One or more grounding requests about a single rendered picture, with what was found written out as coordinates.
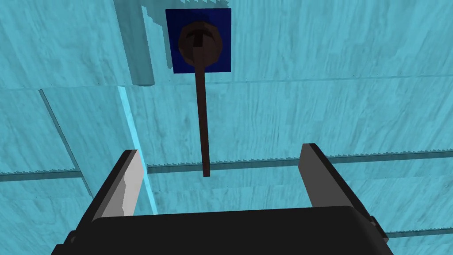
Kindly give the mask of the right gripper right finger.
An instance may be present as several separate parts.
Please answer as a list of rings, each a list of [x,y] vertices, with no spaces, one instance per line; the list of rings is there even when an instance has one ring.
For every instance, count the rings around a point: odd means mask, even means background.
[[[351,206],[370,216],[365,206],[315,143],[304,143],[298,169],[313,207]]]

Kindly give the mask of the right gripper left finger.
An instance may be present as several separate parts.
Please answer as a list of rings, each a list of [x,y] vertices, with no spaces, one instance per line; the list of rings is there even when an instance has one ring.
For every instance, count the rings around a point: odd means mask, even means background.
[[[138,150],[125,150],[89,206],[89,222],[132,216],[144,178]]]

